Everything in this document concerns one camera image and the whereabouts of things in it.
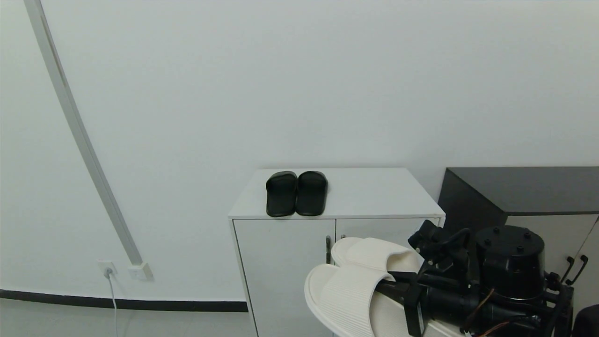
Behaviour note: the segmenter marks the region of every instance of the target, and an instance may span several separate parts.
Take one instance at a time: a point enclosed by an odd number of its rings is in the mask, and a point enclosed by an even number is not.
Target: cabinet top
[[[449,167],[503,212],[599,213],[599,167]]]
[[[229,213],[232,219],[264,219],[266,181],[278,171],[320,171],[329,182],[321,216],[293,214],[281,219],[444,218],[445,213],[404,168],[277,168],[258,170]]]

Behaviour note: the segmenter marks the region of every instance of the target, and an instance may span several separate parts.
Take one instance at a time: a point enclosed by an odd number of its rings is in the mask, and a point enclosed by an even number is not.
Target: black slipper
[[[272,217],[292,215],[295,212],[295,195],[298,178],[291,171],[273,174],[266,181],[266,214]]]
[[[295,211],[299,215],[317,216],[325,211],[328,182],[322,172],[306,171],[298,178]]]

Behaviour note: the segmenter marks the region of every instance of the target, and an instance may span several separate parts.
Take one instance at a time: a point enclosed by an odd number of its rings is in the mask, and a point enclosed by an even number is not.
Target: black countertop
[[[506,213],[599,213],[599,167],[447,169]]]

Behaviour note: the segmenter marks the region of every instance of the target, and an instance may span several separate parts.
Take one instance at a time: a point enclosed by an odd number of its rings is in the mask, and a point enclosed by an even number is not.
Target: white power cord
[[[117,328],[116,325],[116,300],[114,299],[114,290],[112,287],[112,280],[110,279],[110,275],[113,274],[112,269],[110,268],[106,268],[104,270],[104,277],[108,279],[108,283],[110,284],[110,293],[112,294],[113,297],[113,305],[114,305],[114,335],[116,337],[119,337],[119,329]]]

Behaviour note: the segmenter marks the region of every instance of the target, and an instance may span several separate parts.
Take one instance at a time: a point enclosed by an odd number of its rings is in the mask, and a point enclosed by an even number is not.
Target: cabinet door
[[[586,255],[589,261],[582,271],[578,280],[572,285],[574,287],[574,315],[587,306],[599,304],[599,222],[591,230],[591,234],[586,238],[585,244],[580,249],[580,254],[576,256],[576,263],[572,271],[568,274],[568,279],[573,279],[580,268],[582,261],[580,256]]]
[[[528,228],[541,236],[545,241],[545,271],[562,276],[568,269],[566,258],[576,256],[596,220],[596,214],[510,216],[506,225]]]
[[[338,219],[335,241],[345,236],[374,237],[410,247],[408,238],[420,228],[425,220],[423,218]],[[439,218],[430,218],[428,220],[435,225],[439,224]],[[421,263],[424,262],[421,256],[418,256],[418,258]]]
[[[308,309],[304,281],[326,263],[335,220],[233,220],[233,226],[258,336],[331,337]]]

